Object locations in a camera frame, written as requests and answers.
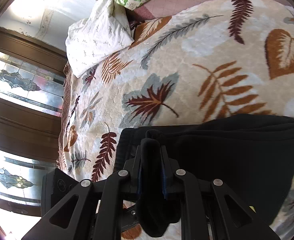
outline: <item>folded black clothing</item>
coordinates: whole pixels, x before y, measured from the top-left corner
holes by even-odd
[[[200,125],[126,128],[118,142],[114,171],[135,157],[143,138],[165,145],[169,158],[197,178],[226,182],[268,224],[290,189],[293,118],[238,114]]]

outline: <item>bed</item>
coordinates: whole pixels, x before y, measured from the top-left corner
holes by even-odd
[[[59,166],[106,179],[127,127],[199,124],[238,113],[294,117],[294,9],[213,0],[139,25],[134,42],[76,78],[67,64]],[[294,178],[271,228],[294,235]],[[180,223],[161,239],[180,239]],[[147,239],[137,226],[125,239]]]

